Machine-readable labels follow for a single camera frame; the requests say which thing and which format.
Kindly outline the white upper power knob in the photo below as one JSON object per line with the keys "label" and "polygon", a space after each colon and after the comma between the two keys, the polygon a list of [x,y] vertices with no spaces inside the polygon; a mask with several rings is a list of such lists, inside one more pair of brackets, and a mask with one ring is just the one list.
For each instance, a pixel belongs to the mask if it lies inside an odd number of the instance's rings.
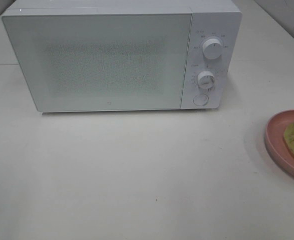
{"label": "white upper power knob", "polygon": [[222,54],[222,48],[222,40],[217,36],[208,37],[202,44],[203,55],[209,60],[219,58]]}

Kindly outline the white lower timer knob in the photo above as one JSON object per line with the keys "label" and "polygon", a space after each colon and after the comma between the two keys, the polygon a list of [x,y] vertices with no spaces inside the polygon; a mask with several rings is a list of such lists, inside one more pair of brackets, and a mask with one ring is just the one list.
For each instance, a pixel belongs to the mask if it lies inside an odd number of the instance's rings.
{"label": "white lower timer knob", "polygon": [[200,72],[197,76],[197,85],[201,89],[210,89],[215,84],[214,74],[208,70]]}

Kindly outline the white microwave oven body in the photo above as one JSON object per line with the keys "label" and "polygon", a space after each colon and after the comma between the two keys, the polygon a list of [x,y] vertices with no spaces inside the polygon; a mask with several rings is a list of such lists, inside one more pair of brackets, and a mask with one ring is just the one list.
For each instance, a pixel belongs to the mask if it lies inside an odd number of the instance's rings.
{"label": "white microwave oven body", "polygon": [[[180,108],[88,112],[215,109],[220,104],[242,19],[241,11],[230,0],[17,0],[4,12],[2,20],[6,16],[173,14],[191,15]],[[223,43],[221,56],[214,60],[207,59],[202,52],[204,40],[211,36],[220,38]],[[197,76],[202,71],[214,74],[215,84],[210,89],[197,85]],[[198,94],[208,95],[206,105],[193,103]]]}

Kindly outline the white microwave door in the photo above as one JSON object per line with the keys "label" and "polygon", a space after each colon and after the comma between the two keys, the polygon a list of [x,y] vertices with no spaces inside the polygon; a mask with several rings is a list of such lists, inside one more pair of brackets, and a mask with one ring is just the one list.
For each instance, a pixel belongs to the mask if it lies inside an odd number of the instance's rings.
{"label": "white microwave door", "polygon": [[5,16],[36,109],[178,109],[190,14]]}

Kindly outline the pink round plate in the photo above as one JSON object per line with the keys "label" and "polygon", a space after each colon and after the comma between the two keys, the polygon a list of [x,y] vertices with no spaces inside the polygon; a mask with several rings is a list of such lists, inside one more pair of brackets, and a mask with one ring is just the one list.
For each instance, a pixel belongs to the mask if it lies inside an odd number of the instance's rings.
{"label": "pink round plate", "polygon": [[266,124],[264,142],[272,160],[287,174],[294,177],[294,155],[283,138],[288,125],[294,123],[294,109],[285,110],[272,116]]}

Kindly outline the white round door button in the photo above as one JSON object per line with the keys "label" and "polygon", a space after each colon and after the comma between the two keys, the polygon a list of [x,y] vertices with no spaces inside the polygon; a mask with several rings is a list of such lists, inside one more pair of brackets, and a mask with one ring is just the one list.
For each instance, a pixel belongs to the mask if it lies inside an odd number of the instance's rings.
{"label": "white round door button", "polygon": [[193,103],[196,106],[205,106],[209,101],[209,97],[206,94],[198,94],[193,98]]}

